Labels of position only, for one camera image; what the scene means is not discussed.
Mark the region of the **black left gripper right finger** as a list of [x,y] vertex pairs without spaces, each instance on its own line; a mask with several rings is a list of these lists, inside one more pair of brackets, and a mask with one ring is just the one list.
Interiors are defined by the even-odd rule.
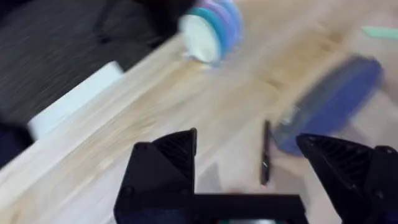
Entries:
[[343,224],[397,224],[397,151],[299,134],[308,159]]

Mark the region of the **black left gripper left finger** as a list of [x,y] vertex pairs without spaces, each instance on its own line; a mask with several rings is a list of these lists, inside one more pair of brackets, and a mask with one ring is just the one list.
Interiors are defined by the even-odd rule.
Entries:
[[180,208],[133,207],[136,195],[192,195],[195,188],[197,130],[170,133],[133,146],[113,208],[117,223],[191,223]]

